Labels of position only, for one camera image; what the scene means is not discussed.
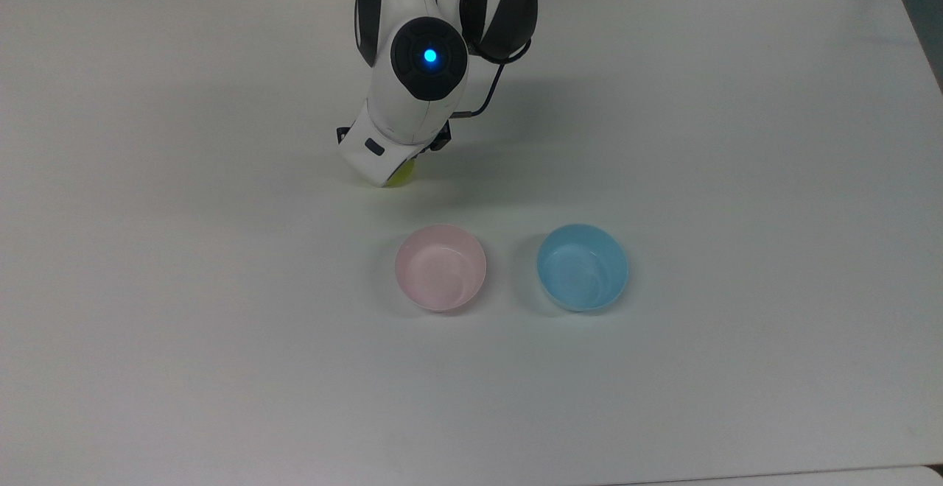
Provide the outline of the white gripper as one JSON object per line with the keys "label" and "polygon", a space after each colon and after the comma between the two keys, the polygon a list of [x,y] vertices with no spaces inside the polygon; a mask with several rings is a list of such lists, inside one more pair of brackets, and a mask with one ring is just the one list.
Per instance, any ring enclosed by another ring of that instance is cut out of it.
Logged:
{"label": "white gripper", "polygon": [[452,140],[450,121],[445,121],[428,139],[418,143],[394,140],[381,130],[365,103],[350,127],[337,128],[341,158],[368,183],[385,187],[401,170],[424,152],[441,150]]}

